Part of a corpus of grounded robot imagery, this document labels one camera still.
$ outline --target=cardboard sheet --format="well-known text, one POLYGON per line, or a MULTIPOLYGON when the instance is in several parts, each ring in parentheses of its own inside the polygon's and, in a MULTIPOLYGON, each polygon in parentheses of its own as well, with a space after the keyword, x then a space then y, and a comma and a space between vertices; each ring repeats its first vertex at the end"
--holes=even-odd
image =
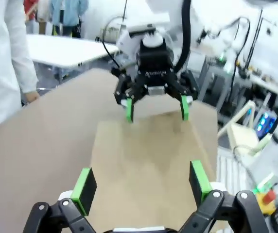
POLYGON ((91 162, 98 188, 88 218, 97 232, 182 227, 196 210, 190 161, 201 160, 206 169, 210 165, 192 125, 181 120, 180 111, 134 124, 99 124, 91 162))
MULTIPOLYGON (((107 71, 91 70, 0 125, 0 233, 22 232, 36 202, 54 204, 62 192, 73 189, 82 168, 90 166, 98 123, 125 118, 113 96, 116 82, 107 71)), ((168 96, 145 98, 135 106, 135 121, 179 109, 179 103, 168 96)), ((207 154, 206 171, 214 181, 216 111, 195 102, 190 115, 207 154)), ((113 220, 103 219, 109 224, 113 220)))

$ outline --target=lab coat sleeve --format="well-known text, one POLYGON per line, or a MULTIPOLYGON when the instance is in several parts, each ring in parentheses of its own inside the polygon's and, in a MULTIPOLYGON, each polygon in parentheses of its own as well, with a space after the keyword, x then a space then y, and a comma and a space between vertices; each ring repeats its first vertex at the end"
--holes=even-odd
POLYGON ((22 0, 9 0, 5 10, 12 64, 23 93, 36 91, 37 77, 27 44, 25 12, 22 0))
POLYGON ((88 0, 79 0, 80 8, 79 8, 79 16, 82 16, 88 8, 88 0))

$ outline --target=cable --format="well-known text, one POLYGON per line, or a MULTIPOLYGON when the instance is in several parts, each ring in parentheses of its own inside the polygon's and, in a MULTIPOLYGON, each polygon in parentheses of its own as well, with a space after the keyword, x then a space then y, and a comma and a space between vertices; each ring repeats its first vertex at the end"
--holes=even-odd
POLYGON ((250 64, 250 60, 251 60, 251 57, 252 57, 252 54, 253 54, 253 51, 254 51, 254 48, 255 48, 255 44, 256 44, 257 38, 259 36, 259 32, 260 32, 260 28, 261 28, 261 22, 262 22, 262 13, 263 13, 263 9, 261 9, 261 11, 260 11, 260 16, 259 16, 255 36, 252 40, 252 44, 251 44, 251 47, 250 47, 250 50, 249 50, 249 54, 248 54, 245 66, 243 68, 244 71, 248 68, 248 66, 250 64))
POLYGON ((179 70, 183 67, 190 53, 190 46, 191 46, 190 9, 191 9, 191 0, 183 0, 182 8, 181 8, 183 43, 182 43, 182 51, 181 51, 180 58, 174 67, 175 73, 178 73, 179 70))
POLYGON ((237 30, 236 30, 234 39, 236 39, 236 36, 237 36, 237 33, 238 33, 238 30, 239 30, 239 29, 240 29, 240 22, 238 21, 237 30))
POLYGON ((105 39, 105 34, 106 34, 106 30, 107 30, 107 27, 109 26, 109 24, 117 19, 117 18, 122 18, 122 22, 124 22, 124 19, 125 19, 125 14, 126 14, 126 8, 127 8, 127 1, 125 1, 125 6, 124 6, 124 13, 123 13, 123 16, 116 16, 116 17, 113 17, 107 24, 106 26, 104 27, 104 31, 102 33, 102 45, 104 46, 104 49, 106 51, 106 53, 108 54, 108 56, 111 58, 111 60, 115 63, 115 65, 117 66, 118 69, 121 69, 121 66, 117 63, 117 61, 114 59, 114 57, 110 54, 110 52, 108 51, 108 49, 106 48, 106 45, 104 43, 104 39, 105 39))
POLYGON ((241 52, 242 52, 242 50, 243 50, 243 48, 244 48, 244 46, 245 46, 245 44, 247 42, 247 39, 248 39, 248 36, 249 36, 249 32, 250 32, 250 20, 248 18, 246 18, 246 17, 240 17, 239 19, 241 19, 241 18, 244 18, 244 19, 247 20, 247 22, 248 22, 248 29, 247 29, 247 32, 246 32, 245 41, 243 43, 243 46, 242 46, 241 50, 238 52, 238 54, 236 56, 236 59, 235 59, 234 71, 233 71, 232 80, 231 80, 230 94, 229 94, 228 99, 227 99, 228 102, 231 99, 231 95, 232 95, 232 91, 233 91, 235 73, 236 73, 236 68, 237 68, 237 61, 238 61, 238 58, 239 58, 239 56, 240 56, 240 54, 241 54, 241 52))
POLYGON ((231 28, 231 27, 233 27, 236 23, 238 23, 238 27, 237 27, 237 30, 236 30, 236 34, 235 34, 235 37, 234 37, 234 39, 235 39, 236 36, 237 36, 237 33, 238 33, 238 29, 239 29, 239 26, 240 26, 240 20, 241 20, 241 18, 245 18, 245 17, 239 17, 239 18, 237 18, 236 20, 234 20, 233 22, 231 22, 230 24, 225 25, 224 27, 222 27, 222 28, 219 30, 219 32, 218 32, 217 34, 212 34, 210 31, 208 31, 208 32, 207 32, 208 37, 209 37, 210 39, 215 39, 215 38, 217 38, 217 37, 220 35, 221 31, 226 30, 226 29, 228 29, 228 28, 231 28))
POLYGON ((260 191, 258 190, 258 184, 257 184, 255 178, 253 177, 251 171, 245 166, 245 164, 241 161, 241 159, 238 158, 238 156, 237 156, 237 154, 236 154, 236 152, 235 152, 236 149, 238 149, 238 148, 245 148, 245 149, 248 149, 249 151, 252 151, 252 152, 254 152, 254 153, 257 153, 258 151, 256 151, 254 148, 249 147, 249 146, 246 146, 246 145, 238 145, 238 146, 234 147, 234 149, 233 149, 233 156, 234 156, 235 161, 238 162, 239 164, 241 164, 243 168, 245 168, 245 170, 246 170, 246 172, 247 172, 247 175, 248 175, 249 178, 251 179, 253 185, 256 187, 257 192, 260 192, 260 191))

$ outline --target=power cord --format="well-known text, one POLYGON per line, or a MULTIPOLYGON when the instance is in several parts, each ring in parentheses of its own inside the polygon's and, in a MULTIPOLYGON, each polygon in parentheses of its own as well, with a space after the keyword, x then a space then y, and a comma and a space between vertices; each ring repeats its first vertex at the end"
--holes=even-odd
POLYGON ((260 32, 261 25, 262 25, 262 20, 263 20, 262 19, 262 13, 263 13, 263 9, 261 9, 261 11, 260 11, 260 16, 259 16, 259 20, 258 20, 255 36, 254 36, 254 38, 252 40, 252 44, 251 44, 251 47, 250 47, 250 50, 249 50, 249 53, 248 53, 248 57, 247 57, 245 66, 243 68, 244 71, 248 68, 248 66, 250 64, 251 57, 252 57, 252 54, 254 52, 254 48, 255 48, 255 45, 256 45, 256 41, 257 41, 258 36, 259 36, 259 32, 260 32))
POLYGON ((110 52, 108 51, 108 49, 106 48, 106 45, 104 43, 104 39, 105 39, 105 34, 106 34, 106 30, 109 26, 109 24, 115 20, 115 19, 118 19, 118 18, 122 18, 122 22, 124 22, 125 20, 125 15, 126 15, 126 8, 127 8, 127 2, 128 0, 125 0, 125 6, 124 6, 124 12, 123 12, 123 16, 116 16, 114 18, 112 18, 105 26, 104 28, 104 31, 103 31, 103 34, 102 34, 102 45, 104 46, 104 49, 106 51, 106 53, 108 54, 108 56, 111 58, 111 60, 114 62, 114 64, 117 66, 118 69, 121 69, 121 66, 117 63, 117 61, 114 59, 114 57, 110 54, 110 52))
POLYGON ((254 176, 252 175, 251 171, 245 166, 245 164, 242 162, 242 160, 241 160, 241 159, 238 157, 238 155, 236 154, 236 150, 237 150, 238 148, 245 148, 245 149, 248 149, 249 151, 252 151, 252 152, 254 152, 254 153, 257 153, 258 151, 256 151, 254 148, 249 147, 249 146, 246 146, 246 145, 238 145, 238 146, 234 147, 234 149, 233 149, 233 156, 234 156, 234 160, 235 160, 236 162, 238 162, 239 164, 241 164, 242 167, 246 170, 247 175, 248 175, 248 177, 251 179, 253 185, 256 187, 257 192, 260 192, 260 191, 258 190, 258 184, 257 184, 257 182, 256 182, 256 179, 255 179, 254 176))
POLYGON ((233 71, 233 75, 232 75, 232 79, 231 79, 231 87, 230 87, 230 94, 228 96, 228 99, 227 99, 227 102, 229 102, 229 100, 231 99, 231 95, 232 95, 232 92, 233 92, 233 85, 234 85, 234 79, 235 79, 235 73, 236 73, 236 69, 237 69, 237 61, 238 61, 238 58, 243 50, 243 48, 245 47, 246 45, 246 42, 247 42, 247 39, 248 39, 248 36, 249 36, 249 32, 250 32, 250 20, 246 17, 240 17, 239 19, 241 18, 244 18, 247 20, 248 22, 248 29, 247 29, 247 32, 246 32, 246 36, 245 36, 245 40, 244 40, 244 43, 243 43, 243 46, 241 48, 241 50, 238 52, 237 56, 236 56, 236 59, 235 59, 235 64, 234 64, 234 71, 233 71))
POLYGON ((225 25, 224 27, 222 27, 222 28, 219 30, 219 32, 218 32, 217 34, 212 34, 210 31, 208 31, 208 32, 207 32, 208 37, 209 37, 210 39, 215 39, 215 38, 217 38, 217 37, 220 35, 220 33, 221 33, 223 30, 229 29, 229 28, 233 27, 236 23, 238 23, 238 27, 237 27, 237 30, 236 30, 236 34, 235 34, 235 37, 234 37, 234 38, 236 38, 237 33, 238 33, 238 29, 239 29, 239 26, 240 26, 240 19, 241 19, 241 18, 245 18, 245 17, 239 17, 239 18, 237 18, 236 20, 234 20, 233 22, 231 22, 230 24, 225 25))

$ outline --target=green finger pad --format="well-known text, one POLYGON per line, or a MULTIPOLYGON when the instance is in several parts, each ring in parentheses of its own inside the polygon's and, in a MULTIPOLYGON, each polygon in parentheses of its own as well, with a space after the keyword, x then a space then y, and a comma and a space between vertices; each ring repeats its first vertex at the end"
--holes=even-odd
POLYGON ((196 205, 199 206, 212 190, 201 161, 191 161, 189 182, 192 187, 196 205))
POLYGON ((97 183, 92 169, 83 168, 71 194, 71 199, 84 216, 89 214, 96 188, 97 183))
POLYGON ((133 100, 127 99, 126 119, 129 123, 133 122, 133 100))
POLYGON ((189 106, 186 96, 181 96, 182 119, 189 120, 189 106))

